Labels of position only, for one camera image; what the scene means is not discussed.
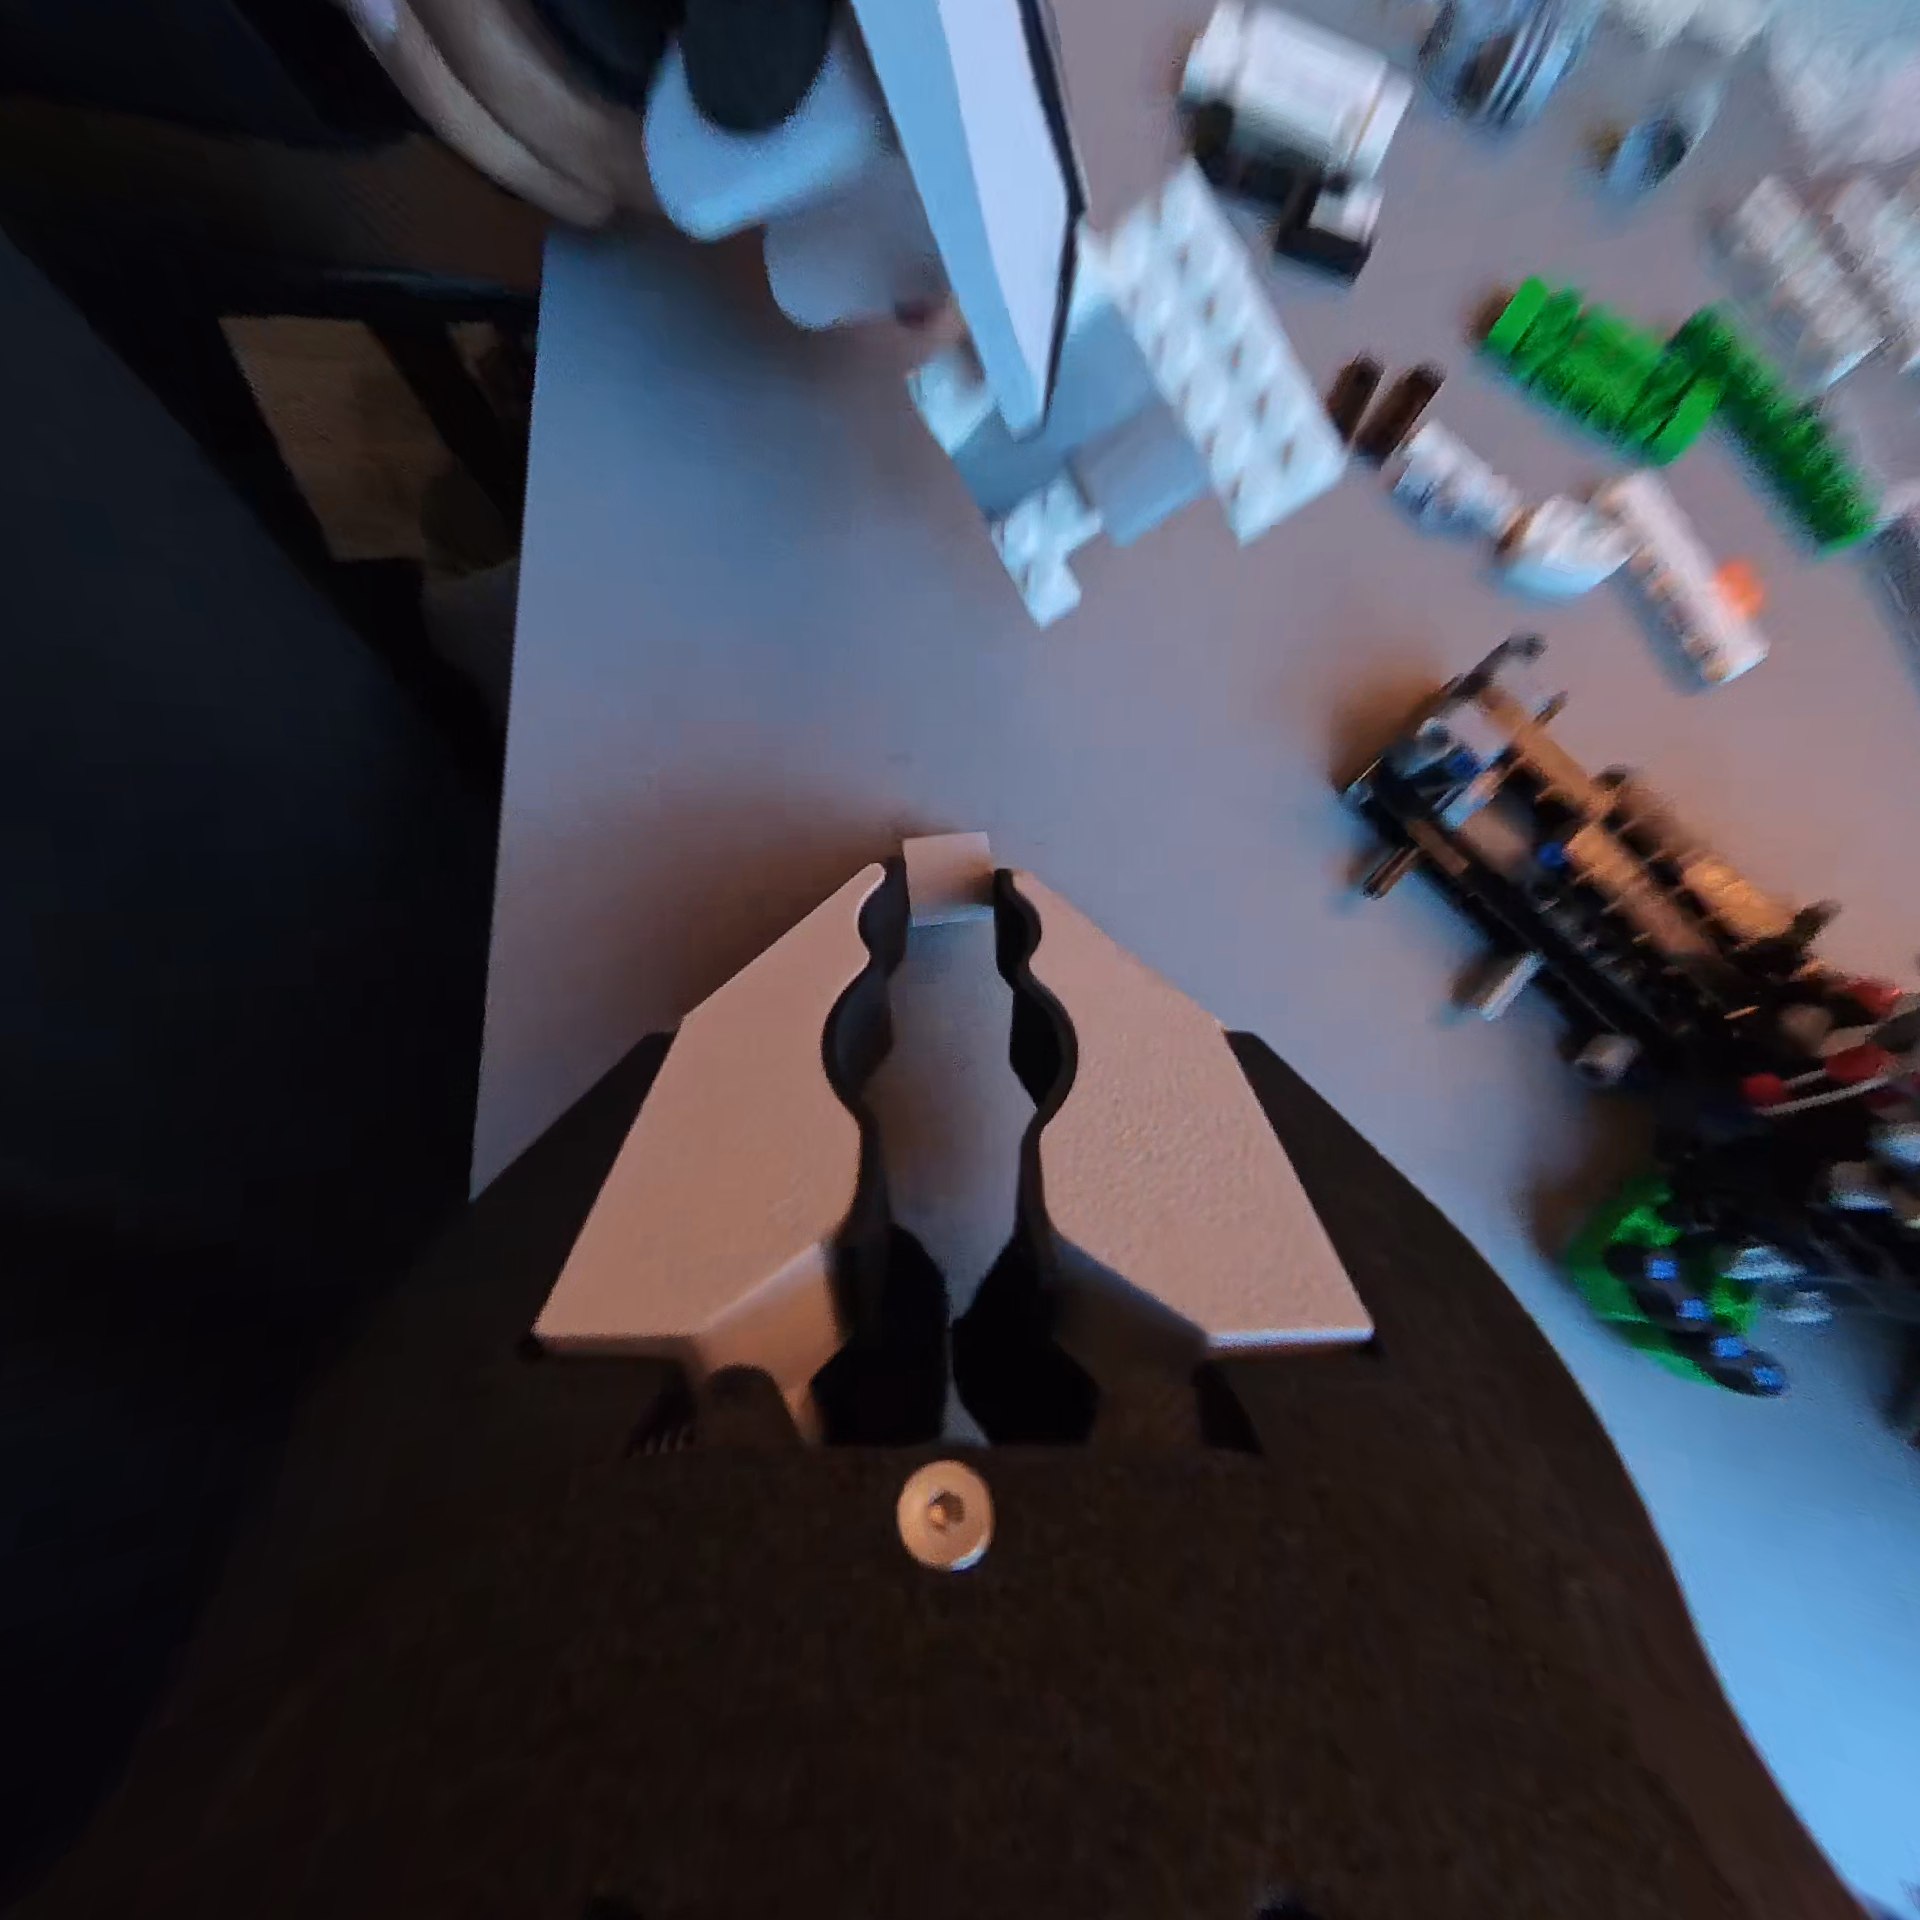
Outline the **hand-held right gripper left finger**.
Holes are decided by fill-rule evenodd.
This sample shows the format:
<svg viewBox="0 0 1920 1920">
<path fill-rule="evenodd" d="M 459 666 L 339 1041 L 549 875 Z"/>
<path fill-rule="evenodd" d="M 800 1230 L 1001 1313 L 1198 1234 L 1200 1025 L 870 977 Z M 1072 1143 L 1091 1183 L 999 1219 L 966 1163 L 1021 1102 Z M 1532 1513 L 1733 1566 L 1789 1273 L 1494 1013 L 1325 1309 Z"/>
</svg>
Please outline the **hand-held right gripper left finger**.
<svg viewBox="0 0 1920 1920">
<path fill-rule="evenodd" d="M 533 1340 L 688 1383 L 765 1373 L 804 1435 L 944 1427 L 945 1292 L 896 1225 L 865 1089 L 893 1043 L 903 861 L 873 861 L 677 1027 Z"/>
</svg>

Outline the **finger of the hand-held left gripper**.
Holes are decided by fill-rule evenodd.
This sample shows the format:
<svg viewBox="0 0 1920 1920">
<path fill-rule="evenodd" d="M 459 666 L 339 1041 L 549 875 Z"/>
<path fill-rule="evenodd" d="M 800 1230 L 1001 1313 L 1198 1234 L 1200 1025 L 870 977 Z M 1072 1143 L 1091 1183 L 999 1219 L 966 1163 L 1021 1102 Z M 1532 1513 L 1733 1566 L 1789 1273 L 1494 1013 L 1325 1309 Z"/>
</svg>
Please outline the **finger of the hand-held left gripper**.
<svg viewBox="0 0 1920 1920">
<path fill-rule="evenodd" d="M 1048 4 L 855 3 L 887 137 L 849 182 L 763 236 L 781 314 L 804 330 L 945 297 L 1016 437 L 1048 415 L 1085 180 Z"/>
</svg>

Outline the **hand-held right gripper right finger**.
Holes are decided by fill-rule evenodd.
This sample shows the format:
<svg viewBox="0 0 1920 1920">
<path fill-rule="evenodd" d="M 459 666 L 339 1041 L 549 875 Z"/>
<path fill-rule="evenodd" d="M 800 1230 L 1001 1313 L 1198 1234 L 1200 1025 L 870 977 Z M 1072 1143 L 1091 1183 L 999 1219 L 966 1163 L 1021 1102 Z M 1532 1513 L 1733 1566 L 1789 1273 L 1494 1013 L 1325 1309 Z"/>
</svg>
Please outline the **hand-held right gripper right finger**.
<svg viewBox="0 0 1920 1920">
<path fill-rule="evenodd" d="M 1015 1225 L 952 1322 L 990 1444 L 1205 1437 L 1225 1365 L 1375 1338 L 1233 1034 L 1031 870 L 992 877 L 1031 1115 Z"/>
</svg>

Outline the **white brick plate assembly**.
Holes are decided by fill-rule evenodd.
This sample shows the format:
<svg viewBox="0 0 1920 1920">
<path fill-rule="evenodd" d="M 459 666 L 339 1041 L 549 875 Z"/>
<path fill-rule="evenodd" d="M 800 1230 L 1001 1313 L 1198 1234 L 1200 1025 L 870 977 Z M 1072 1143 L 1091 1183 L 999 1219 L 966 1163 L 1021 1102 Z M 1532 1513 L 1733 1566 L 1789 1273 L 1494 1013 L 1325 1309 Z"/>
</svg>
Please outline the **white brick plate assembly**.
<svg viewBox="0 0 1920 1920">
<path fill-rule="evenodd" d="M 971 342 L 904 379 L 1038 627 L 1081 602 L 1072 563 L 1209 495 L 1237 543 L 1328 494 L 1348 451 L 1201 167 L 1185 157 L 1111 230 L 1079 230 L 1047 418 L 1013 430 Z"/>
</svg>

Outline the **person's left hand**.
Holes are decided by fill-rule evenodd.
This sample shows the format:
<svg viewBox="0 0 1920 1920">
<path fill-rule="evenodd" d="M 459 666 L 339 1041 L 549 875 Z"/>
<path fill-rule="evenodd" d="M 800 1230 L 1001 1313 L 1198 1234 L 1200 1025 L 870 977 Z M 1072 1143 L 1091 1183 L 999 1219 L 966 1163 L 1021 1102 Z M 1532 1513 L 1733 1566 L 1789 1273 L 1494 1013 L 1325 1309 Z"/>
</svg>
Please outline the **person's left hand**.
<svg viewBox="0 0 1920 1920">
<path fill-rule="evenodd" d="M 477 173 L 581 228 L 659 213 L 636 109 L 607 102 L 518 3 L 340 3 L 428 129 Z"/>
</svg>

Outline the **green black brick assembly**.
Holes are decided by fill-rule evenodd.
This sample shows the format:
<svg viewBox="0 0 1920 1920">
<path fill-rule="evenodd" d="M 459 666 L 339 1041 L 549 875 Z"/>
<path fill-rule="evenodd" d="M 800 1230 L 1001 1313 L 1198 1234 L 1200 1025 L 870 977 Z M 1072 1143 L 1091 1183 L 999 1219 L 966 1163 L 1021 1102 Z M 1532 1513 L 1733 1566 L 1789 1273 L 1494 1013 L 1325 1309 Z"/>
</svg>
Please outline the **green black brick assembly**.
<svg viewBox="0 0 1920 1920">
<path fill-rule="evenodd" d="M 1788 1371 L 1756 1341 L 1759 1289 L 1727 1277 L 1725 1265 L 1717 1239 L 1681 1219 L 1657 1169 L 1627 1175 L 1563 1252 L 1581 1303 L 1636 1354 L 1747 1399 L 1782 1399 Z"/>
</svg>

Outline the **toy truck model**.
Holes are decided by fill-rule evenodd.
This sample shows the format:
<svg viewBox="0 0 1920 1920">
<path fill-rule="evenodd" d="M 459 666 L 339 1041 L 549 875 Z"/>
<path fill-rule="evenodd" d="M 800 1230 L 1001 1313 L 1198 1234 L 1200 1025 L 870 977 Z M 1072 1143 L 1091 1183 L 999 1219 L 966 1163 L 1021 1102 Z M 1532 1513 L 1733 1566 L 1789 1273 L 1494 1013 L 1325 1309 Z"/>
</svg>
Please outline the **toy truck model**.
<svg viewBox="0 0 1920 1920">
<path fill-rule="evenodd" d="M 1828 901 L 1777 898 L 1623 766 L 1552 734 L 1537 636 L 1415 703 L 1339 783 L 1375 836 L 1368 898 L 1425 877 L 1486 941 L 1462 991 L 1525 990 L 1592 1089 L 1652 1109 L 1681 1234 L 1743 1279 L 1915 1309 L 1915 980 L 1828 963 Z"/>
</svg>

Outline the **grey toy connector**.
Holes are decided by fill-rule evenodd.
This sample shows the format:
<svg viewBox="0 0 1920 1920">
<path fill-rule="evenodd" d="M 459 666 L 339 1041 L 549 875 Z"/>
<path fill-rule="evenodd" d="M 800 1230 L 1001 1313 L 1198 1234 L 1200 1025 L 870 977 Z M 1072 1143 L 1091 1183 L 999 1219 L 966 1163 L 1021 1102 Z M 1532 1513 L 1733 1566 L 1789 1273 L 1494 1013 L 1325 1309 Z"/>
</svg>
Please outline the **grey toy connector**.
<svg viewBox="0 0 1920 1920">
<path fill-rule="evenodd" d="M 1432 532 L 1497 543 L 1523 516 L 1520 492 L 1440 423 L 1411 433 L 1382 477 L 1388 499 Z"/>
</svg>

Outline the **cluster of grey wheel hubs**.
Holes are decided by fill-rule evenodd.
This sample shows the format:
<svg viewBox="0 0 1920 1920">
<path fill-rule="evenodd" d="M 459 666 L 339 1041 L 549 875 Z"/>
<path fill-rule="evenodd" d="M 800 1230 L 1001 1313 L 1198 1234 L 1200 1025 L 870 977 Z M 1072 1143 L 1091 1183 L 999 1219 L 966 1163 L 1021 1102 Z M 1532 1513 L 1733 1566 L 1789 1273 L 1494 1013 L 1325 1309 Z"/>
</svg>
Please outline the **cluster of grey wheel hubs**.
<svg viewBox="0 0 1920 1920">
<path fill-rule="evenodd" d="M 1627 4 L 1445 3 L 1415 57 L 1431 99 L 1487 137 L 1537 123 L 1596 36 L 1629 28 Z M 1644 201 L 1703 145 L 1731 87 L 1715 51 L 1676 60 L 1676 39 L 1641 31 L 1644 95 L 1589 137 L 1596 185 L 1613 201 Z"/>
</svg>

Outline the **person's black clothing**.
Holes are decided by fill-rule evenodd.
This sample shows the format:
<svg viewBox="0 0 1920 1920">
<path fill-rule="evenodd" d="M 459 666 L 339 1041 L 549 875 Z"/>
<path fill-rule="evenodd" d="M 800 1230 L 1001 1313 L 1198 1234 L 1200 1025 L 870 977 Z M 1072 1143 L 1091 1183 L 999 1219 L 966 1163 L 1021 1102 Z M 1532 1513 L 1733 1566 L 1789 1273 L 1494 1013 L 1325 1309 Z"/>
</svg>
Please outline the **person's black clothing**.
<svg viewBox="0 0 1920 1920">
<path fill-rule="evenodd" d="M 467 1191 L 468 761 L 4 239 L 4 1915 Z"/>
</svg>

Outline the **white bent toy beam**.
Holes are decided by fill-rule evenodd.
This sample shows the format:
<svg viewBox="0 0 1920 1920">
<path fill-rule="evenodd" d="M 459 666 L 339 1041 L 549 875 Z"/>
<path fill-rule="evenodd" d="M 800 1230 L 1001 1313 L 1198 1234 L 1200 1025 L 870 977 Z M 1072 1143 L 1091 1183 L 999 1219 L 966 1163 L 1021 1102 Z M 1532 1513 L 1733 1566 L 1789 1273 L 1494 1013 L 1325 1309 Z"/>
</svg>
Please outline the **white bent toy beam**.
<svg viewBox="0 0 1920 1920">
<path fill-rule="evenodd" d="M 1552 495 L 1527 505 L 1494 541 L 1494 574 L 1523 596 L 1571 602 L 1627 563 L 1629 534 L 1589 500 Z"/>
</svg>

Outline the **long white toy beam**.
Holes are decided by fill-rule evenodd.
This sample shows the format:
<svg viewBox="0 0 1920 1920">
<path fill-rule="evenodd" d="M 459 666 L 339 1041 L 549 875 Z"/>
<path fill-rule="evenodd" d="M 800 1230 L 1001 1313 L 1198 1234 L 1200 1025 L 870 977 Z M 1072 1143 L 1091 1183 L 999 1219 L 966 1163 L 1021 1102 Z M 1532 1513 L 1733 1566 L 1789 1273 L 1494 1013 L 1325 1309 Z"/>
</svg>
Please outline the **long white toy beam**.
<svg viewBox="0 0 1920 1920">
<path fill-rule="evenodd" d="M 1627 470 L 1598 484 L 1590 505 L 1629 534 L 1623 575 L 1693 684 L 1721 687 L 1769 659 L 1759 620 L 1741 623 L 1721 610 L 1712 588 L 1721 563 L 1655 470 Z"/>
</svg>

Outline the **stack of white toy beams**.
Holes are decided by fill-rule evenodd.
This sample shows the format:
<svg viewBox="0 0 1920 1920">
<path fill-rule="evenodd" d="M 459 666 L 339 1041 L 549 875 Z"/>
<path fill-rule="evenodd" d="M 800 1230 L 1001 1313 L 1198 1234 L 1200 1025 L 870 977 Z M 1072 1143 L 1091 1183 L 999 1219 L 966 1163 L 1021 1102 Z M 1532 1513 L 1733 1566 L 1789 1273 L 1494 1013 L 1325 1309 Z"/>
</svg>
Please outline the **stack of white toy beams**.
<svg viewBox="0 0 1920 1920">
<path fill-rule="evenodd" d="M 1740 309 L 1801 387 L 1823 393 L 1871 362 L 1915 374 L 1915 179 L 1851 173 L 1806 197 L 1761 175 L 1712 234 Z"/>
</svg>

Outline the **green toy beam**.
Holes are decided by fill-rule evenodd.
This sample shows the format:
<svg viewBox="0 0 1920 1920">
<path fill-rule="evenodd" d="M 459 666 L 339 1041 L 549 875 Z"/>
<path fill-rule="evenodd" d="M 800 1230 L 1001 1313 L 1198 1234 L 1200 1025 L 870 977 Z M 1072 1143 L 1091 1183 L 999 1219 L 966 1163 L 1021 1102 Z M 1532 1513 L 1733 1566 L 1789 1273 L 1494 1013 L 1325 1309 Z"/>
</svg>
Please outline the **green toy beam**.
<svg viewBox="0 0 1920 1920">
<path fill-rule="evenodd" d="M 1727 307 L 1700 307 L 1669 347 L 1718 381 L 1718 425 L 1815 550 L 1839 553 L 1879 530 L 1881 499 L 1837 427 Z"/>
</svg>

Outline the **green toy frame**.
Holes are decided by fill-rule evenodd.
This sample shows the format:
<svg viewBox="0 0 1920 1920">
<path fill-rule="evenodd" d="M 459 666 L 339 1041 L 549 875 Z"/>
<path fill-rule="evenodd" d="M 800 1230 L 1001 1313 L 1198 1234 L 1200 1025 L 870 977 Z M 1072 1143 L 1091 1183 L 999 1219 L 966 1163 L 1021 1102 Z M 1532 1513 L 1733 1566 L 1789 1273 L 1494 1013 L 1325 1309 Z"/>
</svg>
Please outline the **green toy frame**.
<svg viewBox="0 0 1920 1920">
<path fill-rule="evenodd" d="M 1487 317 L 1478 353 L 1523 393 L 1638 463 L 1677 461 L 1721 407 L 1721 378 L 1687 347 L 1541 276 L 1527 276 Z"/>
</svg>

